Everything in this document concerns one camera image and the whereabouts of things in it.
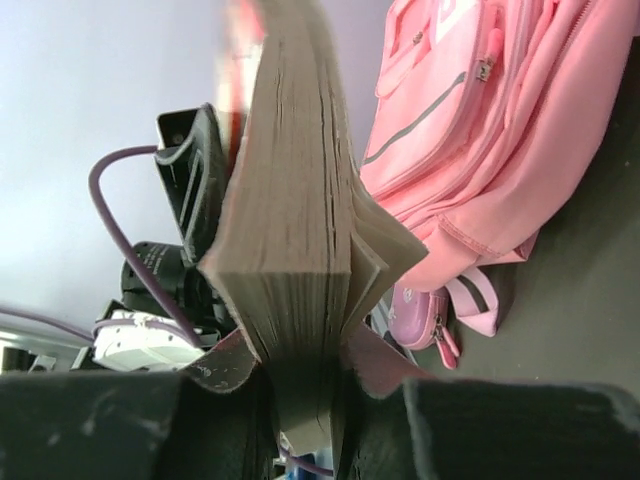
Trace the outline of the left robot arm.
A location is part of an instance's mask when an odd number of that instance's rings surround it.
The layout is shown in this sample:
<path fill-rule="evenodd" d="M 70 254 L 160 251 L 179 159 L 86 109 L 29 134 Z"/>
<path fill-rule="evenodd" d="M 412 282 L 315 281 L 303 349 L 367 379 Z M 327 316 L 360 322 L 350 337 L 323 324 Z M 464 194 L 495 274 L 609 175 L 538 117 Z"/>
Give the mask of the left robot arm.
<path fill-rule="evenodd" d="M 93 360 L 121 372 L 181 369 L 231 333 L 235 324 L 218 292 L 197 269 L 211 246 L 229 178 L 212 105 L 158 116 L 160 143 L 115 151 L 89 175 L 92 201 L 125 261 L 120 301 L 94 330 Z M 107 205 L 100 179 L 119 160 L 152 155 L 181 242 L 136 244 Z"/>

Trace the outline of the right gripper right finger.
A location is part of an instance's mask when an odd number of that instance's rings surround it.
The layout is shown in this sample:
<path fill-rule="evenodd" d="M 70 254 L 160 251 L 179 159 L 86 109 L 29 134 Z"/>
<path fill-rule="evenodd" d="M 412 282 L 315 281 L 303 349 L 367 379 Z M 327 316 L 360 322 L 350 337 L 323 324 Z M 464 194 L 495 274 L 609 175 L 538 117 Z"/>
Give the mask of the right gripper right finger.
<path fill-rule="evenodd" d="M 366 326 L 342 354 L 339 479 L 635 479 L 639 404 L 601 384 L 436 380 Z"/>

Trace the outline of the pink student backpack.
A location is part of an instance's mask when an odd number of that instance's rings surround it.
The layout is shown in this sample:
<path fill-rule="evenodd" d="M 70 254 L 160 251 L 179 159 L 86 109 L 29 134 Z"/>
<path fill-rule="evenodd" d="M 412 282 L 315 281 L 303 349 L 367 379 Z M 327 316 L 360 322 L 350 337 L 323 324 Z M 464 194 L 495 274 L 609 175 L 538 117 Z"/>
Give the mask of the pink student backpack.
<path fill-rule="evenodd" d="M 361 170 L 427 248 L 402 278 L 495 333 L 484 265 L 527 259 L 595 156 L 636 33 L 635 1 L 396 1 Z"/>

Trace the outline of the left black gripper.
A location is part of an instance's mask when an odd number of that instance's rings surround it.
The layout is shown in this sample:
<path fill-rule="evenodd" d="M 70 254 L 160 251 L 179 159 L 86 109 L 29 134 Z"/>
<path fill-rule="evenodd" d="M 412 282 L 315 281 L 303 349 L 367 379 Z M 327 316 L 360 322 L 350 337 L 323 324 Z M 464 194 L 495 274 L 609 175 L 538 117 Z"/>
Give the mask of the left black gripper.
<path fill-rule="evenodd" d="M 197 264 L 211 247 L 228 183 L 228 162 L 211 104 L 167 112 L 156 121 L 161 146 L 154 159 L 179 229 L 186 259 Z M 179 245 L 149 241 L 134 251 L 162 290 L 187 319 L 203 330 L 233 330 L 235 322 L 223 300 Z M 121 302 L 133 310 L 167 317 L 164 308 L 124 262 Z"/>

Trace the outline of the red comic book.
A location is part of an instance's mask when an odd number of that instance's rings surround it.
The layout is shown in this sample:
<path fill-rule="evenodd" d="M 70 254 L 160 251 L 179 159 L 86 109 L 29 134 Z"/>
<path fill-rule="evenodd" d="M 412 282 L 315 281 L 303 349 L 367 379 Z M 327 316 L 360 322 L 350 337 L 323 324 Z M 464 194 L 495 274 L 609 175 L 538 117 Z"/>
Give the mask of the red comic book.
<path fill-rule="evenodd" d="M 263 1 L 246 137 L 200 271 L 274 391 L 294 454 L 331 440 L 342 344 L 426 254 L 352 158 L 332 35 L 315 1 Z"/>

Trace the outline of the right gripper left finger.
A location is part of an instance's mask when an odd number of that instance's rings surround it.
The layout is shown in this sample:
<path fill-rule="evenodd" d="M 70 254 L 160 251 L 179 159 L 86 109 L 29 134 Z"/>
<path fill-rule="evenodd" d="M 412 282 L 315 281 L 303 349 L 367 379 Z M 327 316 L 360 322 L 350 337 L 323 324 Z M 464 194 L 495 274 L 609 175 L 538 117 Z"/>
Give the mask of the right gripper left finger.
<path fill-rule="evenodd" d="M 1 377 L 4 479 L 270 479 L 276 455 L 238 332 L 182 371 Z"/>

